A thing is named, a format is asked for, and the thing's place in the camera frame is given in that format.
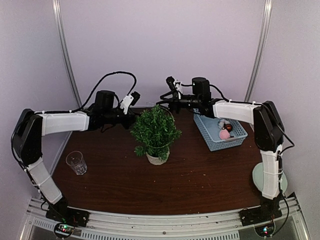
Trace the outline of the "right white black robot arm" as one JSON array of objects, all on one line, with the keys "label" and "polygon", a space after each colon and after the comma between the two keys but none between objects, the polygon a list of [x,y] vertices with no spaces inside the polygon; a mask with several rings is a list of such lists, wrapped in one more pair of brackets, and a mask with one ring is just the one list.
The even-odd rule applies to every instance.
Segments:
[{"label": "right white black robot arm", "polygon": [[256,210],[259,220],[266,221],[279,210],[283,197],[281,189],[283,175],[284,126],[272,101],[247,103],[227,99],[224,95],[212,98],[212,85],[204,77],[194,77],[191,81],[192,94],[183,94],[184,86],[169,76],[166,83],[169,92],[160,96],[158,105],[167,104],[170,111],[197,109],[208,118],[230,119],[249,123],[254,127],[254,141],[262,157],[261,204]]}]

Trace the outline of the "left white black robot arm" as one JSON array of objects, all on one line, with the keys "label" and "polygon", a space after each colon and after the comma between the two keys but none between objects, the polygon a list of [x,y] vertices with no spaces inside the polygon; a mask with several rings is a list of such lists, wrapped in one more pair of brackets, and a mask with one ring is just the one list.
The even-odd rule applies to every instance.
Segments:
[{"label": "left white black robot arm", "polygon": [[116,94],[109,90],[96,93],[94,103],[86,109],[69,111],[43,111],[36,113],[29,108],[22,111],[11,137],[11,149],[33,185],[47,200],[52,213],[61,222],[72,218],[66,198],[55,184],[43,162],[42,138],[64,132],[85,132],[103,129],[105,125],[122,125],[128,129],[136,120],[130,112],[140,99],[133,92],[114,107]]}]

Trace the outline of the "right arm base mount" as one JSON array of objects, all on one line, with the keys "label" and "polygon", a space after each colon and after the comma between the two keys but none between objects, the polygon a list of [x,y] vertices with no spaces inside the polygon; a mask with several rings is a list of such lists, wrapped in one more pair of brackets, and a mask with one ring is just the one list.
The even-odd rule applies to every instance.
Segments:
[{"label": "right arm base mount", "polygon": [[262,238],[270,238],[276,232],[275,219],[282,216],[282,211],[277,209],[274,213],[263,213],[262,207],[244,208],[239,212],[243,227],[254,226],[255,233]]}]

